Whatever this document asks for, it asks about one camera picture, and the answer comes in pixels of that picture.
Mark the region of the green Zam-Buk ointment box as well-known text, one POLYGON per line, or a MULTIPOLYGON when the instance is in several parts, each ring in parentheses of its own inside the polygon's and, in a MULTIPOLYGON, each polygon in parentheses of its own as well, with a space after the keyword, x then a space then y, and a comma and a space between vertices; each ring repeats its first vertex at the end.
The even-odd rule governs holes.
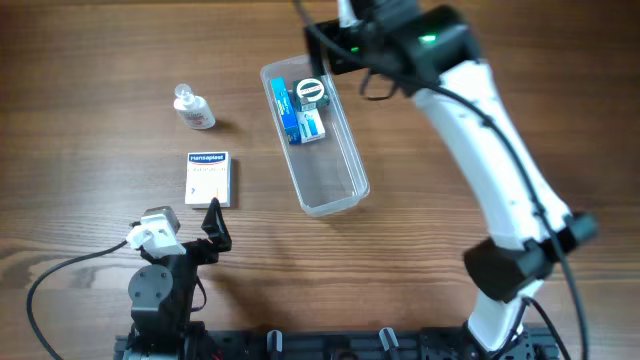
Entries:
POLYGON ((292 102, 298 112, 323 108, 330 102, 326 86, 319 77, 297 80, 292 86, 292 102))

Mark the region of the white blue medicine box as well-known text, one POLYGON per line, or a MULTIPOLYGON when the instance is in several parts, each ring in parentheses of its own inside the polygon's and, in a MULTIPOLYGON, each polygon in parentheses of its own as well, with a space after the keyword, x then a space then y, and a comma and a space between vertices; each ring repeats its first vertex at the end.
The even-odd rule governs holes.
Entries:
POLYGON ((317 109, 296 113, 300 142, 302 144, 317 141, 325 137, 326 131, 317 109))

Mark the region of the blue Vicks lozenge box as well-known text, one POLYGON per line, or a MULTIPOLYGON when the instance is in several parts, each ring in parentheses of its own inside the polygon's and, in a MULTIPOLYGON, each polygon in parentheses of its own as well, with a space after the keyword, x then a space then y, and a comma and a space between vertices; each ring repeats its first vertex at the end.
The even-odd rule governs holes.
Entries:
POLYGON ((301 134, 295 108, 291 102, 286 82, 283 77, 274 78, 270 82, 274 92, 277 113, 280 116, 286 139, 289 144, 300 144, 301 134))

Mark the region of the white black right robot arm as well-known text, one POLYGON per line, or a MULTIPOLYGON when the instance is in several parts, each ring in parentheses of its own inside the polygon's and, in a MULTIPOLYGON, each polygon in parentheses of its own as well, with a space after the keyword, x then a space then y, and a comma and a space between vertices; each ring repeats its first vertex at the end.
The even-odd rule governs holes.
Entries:
POLYGON ((464 254, 478 288, 467 328, 487 354, 505 354, 555 267, 576 285, 571 252, 597 232, 545 180, 500 98, 469 24, 452 7, 342 1, 333 40, 352 67, 390 79, 450 150, 483 213, 488 237, 464 254))

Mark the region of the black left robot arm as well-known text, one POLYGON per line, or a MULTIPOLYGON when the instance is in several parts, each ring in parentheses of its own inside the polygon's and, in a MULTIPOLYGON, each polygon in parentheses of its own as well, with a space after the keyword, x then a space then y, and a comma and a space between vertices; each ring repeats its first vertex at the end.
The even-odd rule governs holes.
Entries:
POLYGON ((192 313, 202 309, 193 304, 195 291, 204 289, 198 268, 217 263, 219 255, 232 248, 219 201, 212 199, 207 209, 201 225, 204 238, 182 243, 177 238, 179 229, 173 209, 163 206, 146 210, 126 237, 149 264, 129 282, 133 324, 114 346, 116 359, 223 357, 204 323, 191 319, 192 313))

